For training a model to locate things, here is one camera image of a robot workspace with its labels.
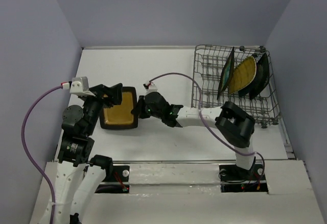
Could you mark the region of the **black plate with yellow centre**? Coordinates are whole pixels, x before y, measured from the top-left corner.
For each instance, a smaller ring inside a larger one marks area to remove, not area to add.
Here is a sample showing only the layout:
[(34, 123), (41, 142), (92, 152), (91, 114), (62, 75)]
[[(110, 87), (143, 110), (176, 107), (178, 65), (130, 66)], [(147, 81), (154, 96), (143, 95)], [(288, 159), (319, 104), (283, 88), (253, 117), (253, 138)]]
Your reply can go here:
[(104, 130), (129, 130), (138, 126), (138, 117), (131, 113), (137, 104), (136, 89), (124, 86), (122, 103), (113, 107), (104, 107), (100, 113), (100, 126)]

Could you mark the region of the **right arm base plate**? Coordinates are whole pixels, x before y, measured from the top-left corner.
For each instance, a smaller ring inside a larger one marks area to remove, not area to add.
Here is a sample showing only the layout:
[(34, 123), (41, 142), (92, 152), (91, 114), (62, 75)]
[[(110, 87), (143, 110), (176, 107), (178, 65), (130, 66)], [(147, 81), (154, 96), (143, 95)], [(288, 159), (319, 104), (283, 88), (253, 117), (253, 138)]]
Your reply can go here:
[(268, 186), (265, 175), (261, 176), (263, 166), (256, 164), (251, 170), (244, 170), (234, 164), (219, 166), (218, 177), (222, 193), (265, 192)]

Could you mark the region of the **black floral square plate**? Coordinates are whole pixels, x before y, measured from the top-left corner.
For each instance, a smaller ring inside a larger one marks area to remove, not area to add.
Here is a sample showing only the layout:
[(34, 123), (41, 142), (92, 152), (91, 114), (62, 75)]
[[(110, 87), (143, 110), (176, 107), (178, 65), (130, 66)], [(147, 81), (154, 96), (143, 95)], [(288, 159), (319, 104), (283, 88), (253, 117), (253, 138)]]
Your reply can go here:
[(257, 97), (268, 85), (270, 79), (269, 60), (264, 53), (256, 64), (257, 72), (254, 81), (253, 89), (249, 93), (250, 99)]

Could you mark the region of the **green yellow woven-pattern plate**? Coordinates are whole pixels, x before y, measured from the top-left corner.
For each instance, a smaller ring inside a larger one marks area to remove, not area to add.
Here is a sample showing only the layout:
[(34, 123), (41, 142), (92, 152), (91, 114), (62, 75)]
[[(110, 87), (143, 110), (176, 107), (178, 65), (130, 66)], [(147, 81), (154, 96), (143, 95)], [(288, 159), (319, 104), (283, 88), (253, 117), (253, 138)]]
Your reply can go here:
[(228, 86), (228, 94), (234, 94), (249, 86), (256, 76), (256, 60), (253, 56), (246, 57), (233, 71)]

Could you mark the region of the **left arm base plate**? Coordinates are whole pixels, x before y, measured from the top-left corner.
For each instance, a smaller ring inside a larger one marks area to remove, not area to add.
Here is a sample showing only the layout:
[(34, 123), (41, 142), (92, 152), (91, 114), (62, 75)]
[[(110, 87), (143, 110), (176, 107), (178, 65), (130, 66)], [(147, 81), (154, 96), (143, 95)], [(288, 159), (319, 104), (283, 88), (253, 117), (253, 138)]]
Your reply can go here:
[(95, 193), (128, 194), (130, 190), (129, 176), (129, 165), (114, 165), (112, 174), (105, 177)]

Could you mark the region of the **black plate with green centre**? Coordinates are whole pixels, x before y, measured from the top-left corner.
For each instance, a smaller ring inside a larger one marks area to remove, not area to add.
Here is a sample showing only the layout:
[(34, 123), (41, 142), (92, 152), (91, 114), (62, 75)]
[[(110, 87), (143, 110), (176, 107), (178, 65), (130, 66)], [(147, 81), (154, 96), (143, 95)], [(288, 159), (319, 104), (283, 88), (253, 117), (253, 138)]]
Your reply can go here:
[(235, 48), (233, 47), (221, 71), (217, 99), (219, 99), (219, 97), (223, 94), (223, 92), (228, 87), (232, 78), (234, 65), (235, 65)]

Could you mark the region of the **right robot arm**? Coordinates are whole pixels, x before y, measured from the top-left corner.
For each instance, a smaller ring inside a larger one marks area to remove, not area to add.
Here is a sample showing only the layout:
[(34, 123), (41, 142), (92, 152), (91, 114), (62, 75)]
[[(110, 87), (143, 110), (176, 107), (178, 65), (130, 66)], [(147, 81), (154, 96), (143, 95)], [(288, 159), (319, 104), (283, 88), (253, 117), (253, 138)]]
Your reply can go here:
[(233, 102), (221, 107), (192, 108), (169, 104), (158, 92), (140, 96), (131, 114), (140, 119), (155, 117), (169, 127), (205, 127), (212, 134), (218, 129), (224, 137), (222, 143), (235, 152), (234, 172), (240, 179), (254, 172), (255, 155), (252, 145), (255, 120)]

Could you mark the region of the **dark teal square plate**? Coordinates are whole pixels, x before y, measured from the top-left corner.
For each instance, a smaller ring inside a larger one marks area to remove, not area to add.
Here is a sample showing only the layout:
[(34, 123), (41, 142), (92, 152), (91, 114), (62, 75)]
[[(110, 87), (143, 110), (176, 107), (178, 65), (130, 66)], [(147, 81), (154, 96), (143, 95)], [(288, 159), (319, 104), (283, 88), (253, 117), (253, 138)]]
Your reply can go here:
[(239, 97), (244, 97), (247, 95), (253, 88), (255, 87), (255, 83), (250, 83), (246, 87), (242, 88), (241, 90), (238, 91)]

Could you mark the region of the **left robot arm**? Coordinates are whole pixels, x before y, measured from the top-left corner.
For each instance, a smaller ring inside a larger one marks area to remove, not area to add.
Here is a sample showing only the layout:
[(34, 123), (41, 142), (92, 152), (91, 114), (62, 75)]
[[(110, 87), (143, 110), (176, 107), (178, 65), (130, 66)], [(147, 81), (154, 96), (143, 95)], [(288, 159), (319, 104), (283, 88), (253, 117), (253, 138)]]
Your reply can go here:
[(113, 175), (110, 157), (95, 155), (90, 158), (94, 145), (91, 136), (103, 107), (121, 104), (123, 85), (100, 84), (89, 88), (73, 81), (70, 88), (84, 103), (71, 105), (63, 111), (54, 196), (39, 223), (82, 223), (97, 187)]

